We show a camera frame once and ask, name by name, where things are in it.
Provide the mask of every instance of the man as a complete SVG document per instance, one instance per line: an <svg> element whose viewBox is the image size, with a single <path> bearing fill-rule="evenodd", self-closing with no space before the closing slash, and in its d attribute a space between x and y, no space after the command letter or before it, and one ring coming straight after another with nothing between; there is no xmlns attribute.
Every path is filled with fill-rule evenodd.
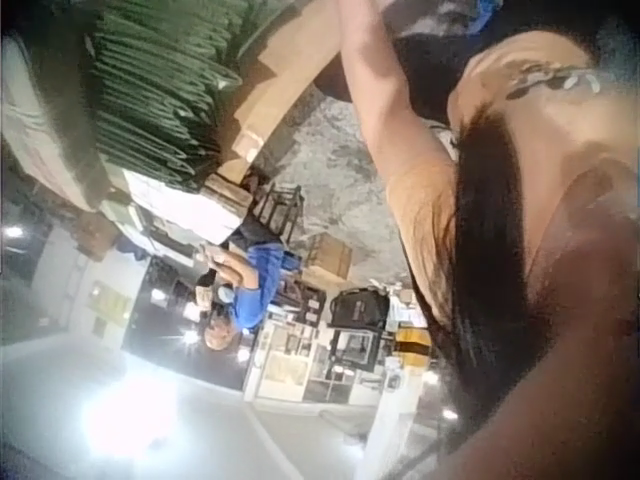
<svg viewBox="0 0 640 480"><path fill-rule="evenodd" d="M247 258L230 252L229 242L245 251ZM204 341L213 350L223 350L236 332L257 326L276 295L282 270L296 271L300 266L280 238L251 213L225 245L208 245L202 254L209 271L198 280L196 303L203 310ZM218 297L228 307L209 314L217 274L224 280Z"/></svg>

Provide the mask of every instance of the woman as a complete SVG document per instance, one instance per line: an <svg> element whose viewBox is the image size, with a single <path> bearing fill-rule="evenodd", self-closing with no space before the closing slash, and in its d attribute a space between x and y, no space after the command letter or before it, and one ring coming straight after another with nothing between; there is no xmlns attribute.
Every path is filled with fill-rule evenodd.
<svg viewBox="0 0 640 480"><path fill-rule="evenodd" d="M456 373L461 428L433 478L638 478L636 97L586 44L525 29L447 92L456 165L376 3L335 3L362 134Z"/></svg>
<svg viewBox="0 0 640 480"><path fill-rule="evenodd" d="M251 213L229 242L245 251L247 257L230 252L228 244L205 247L203 255L209 271L196 284L196 302L203 310L203 338L213 350L225 349L238 331L256 327L277 293L282 270L299 268L297 258L285 251L278 235ZM227 306L212 309L217 274L223 279L218 297Z"/></svg>

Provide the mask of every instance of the stack of green folders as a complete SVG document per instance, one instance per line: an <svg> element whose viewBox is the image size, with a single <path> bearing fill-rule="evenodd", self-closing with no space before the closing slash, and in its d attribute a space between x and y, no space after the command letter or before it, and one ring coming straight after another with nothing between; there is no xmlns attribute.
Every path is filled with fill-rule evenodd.
<svg viewBox="0 0 640 480"><path fill-rule="evenodd" d="M107 161L187 192L219 165L216 129L266 0L111 0L93 41Z"/></svg>

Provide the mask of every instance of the blue shirt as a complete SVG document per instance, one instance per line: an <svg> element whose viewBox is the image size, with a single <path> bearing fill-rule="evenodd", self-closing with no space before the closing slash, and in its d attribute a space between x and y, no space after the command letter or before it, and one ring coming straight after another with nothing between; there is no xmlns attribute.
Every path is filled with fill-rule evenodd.
<svg viewBox="0 0 640 480"><path fill-rule="evenodd" d="M249 247L247 260L258 272L259 287L255 290L236 289L231 315L238 329L253 328L262 321L278 291L281 269L287 257L282 245L270 243Z"/></svg>

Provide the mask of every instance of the cardboard box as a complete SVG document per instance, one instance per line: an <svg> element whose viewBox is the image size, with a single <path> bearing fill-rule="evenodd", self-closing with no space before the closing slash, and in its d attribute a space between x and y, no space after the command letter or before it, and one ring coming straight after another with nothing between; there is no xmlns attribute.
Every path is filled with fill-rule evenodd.
<svg viewBox="0 0 640 480"><path fill-rule="evenodd" d="M342 283L349 277L351 253L346 243L328 233L321 233L311 239L306 267L315 275Z"/></svg>

